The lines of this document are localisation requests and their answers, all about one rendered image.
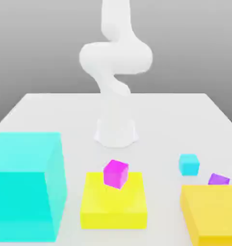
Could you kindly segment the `small light blue cube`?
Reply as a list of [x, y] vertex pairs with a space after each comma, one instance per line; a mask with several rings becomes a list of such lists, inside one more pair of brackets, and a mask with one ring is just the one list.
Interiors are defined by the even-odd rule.
[[195, 154], [181, 154], [179, 170], [183, 176], [197, 176], [200, 162]]

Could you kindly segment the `small purple cube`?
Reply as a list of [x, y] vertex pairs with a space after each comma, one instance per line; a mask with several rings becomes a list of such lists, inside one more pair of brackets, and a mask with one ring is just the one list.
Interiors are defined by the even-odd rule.
[[209, 185], [228, 185], [230, 183], [230, 178], [216, 173], [212, 173], [208, 184]]

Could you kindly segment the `small magenta cube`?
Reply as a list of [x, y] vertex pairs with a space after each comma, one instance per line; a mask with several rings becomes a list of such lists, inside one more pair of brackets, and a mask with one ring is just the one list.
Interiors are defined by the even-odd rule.
[[105, 185], [121, 189], [128, 180], [129, 165], [118, 160], [110, 160], [103, 169], [103, 182]]

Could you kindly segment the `large yellow box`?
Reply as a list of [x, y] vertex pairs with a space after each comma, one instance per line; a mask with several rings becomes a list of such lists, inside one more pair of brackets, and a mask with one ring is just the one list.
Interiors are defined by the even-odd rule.
[[80, 208], [82, 229], [146, 229], [143, 177], [130, 172], [121, 189], [107, 186], [102, 172], [88, 172]]

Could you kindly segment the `large cyan box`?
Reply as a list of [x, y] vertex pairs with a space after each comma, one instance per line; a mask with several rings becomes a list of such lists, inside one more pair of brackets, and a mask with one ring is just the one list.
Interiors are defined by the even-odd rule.
[[59, 132], [0, 133], [0, 242], [54, 242], [67, 198]]

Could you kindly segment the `large orange-yellow box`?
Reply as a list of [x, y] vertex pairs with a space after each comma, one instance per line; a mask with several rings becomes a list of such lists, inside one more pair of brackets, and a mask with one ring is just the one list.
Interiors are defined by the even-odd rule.
[[232, 185], [183, 185], [180, 207], [193, 246], [232, 246]]

